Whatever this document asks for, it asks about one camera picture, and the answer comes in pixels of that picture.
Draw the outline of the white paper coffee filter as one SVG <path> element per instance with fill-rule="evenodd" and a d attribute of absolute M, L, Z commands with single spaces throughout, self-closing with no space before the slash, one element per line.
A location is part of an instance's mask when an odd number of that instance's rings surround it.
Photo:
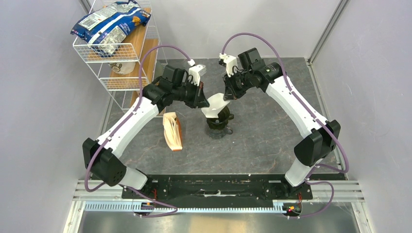
<path fill-rule="evenodd" d="M 206 118 L 218 118 L 218 114 L 226 107 L 231 100 L 224 98 L 224 93 L 217 93 L 207 99 L 209 107 L 202 108 L 201 111 Z"/>

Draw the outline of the dark green coffee dripper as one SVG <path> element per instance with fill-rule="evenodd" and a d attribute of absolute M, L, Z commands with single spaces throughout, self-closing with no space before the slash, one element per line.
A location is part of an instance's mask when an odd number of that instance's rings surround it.
<path fill-rule="evenodd" d="M 229 108 L 224 107 L 219 113 L 217 118 L 207 118 L 206 122 L 210 129 L 224 130 L 229 121 L 234 119 L 234 115 L 230 112 Z"/>

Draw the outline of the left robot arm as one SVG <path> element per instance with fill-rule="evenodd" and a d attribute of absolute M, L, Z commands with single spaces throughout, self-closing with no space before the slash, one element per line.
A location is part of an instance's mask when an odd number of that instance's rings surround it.
<path fill-rule="evenodd" d="M 143 88 L 142 97 L 112 128 L 96 140 L 84 141 L 86 179 L 93 174 L 108 186 L 131 186 L 140 198 L 149 197 L 153 186 L 147 182 L 147 175 L 124 165 L 120 157 L 138 132 L 174 101 L 182 101 L 192 109 L 209 107 L 200 80 L 205 73 L 205 65 L 194 65 L 189 70 L 167 65 L 162 76 Z"/>

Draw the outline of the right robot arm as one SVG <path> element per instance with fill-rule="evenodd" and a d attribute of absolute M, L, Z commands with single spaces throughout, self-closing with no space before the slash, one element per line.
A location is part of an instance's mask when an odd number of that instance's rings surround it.
<path fill-rule="evenodd" d="M 299 130 L 303 139 L 294 147 L 296 158 L 280 186 L 285 198 L 294 198 L 311 170 L 336 148 L 340 124 L 318 113 L 292 85 L 280 64 L 265 63 L 256 48 L 238 57 L 221 53 L 219 58 L 226 70 L 224 100 L 240 99 L 248 89 L 259 88 L 279 104 Z"/>

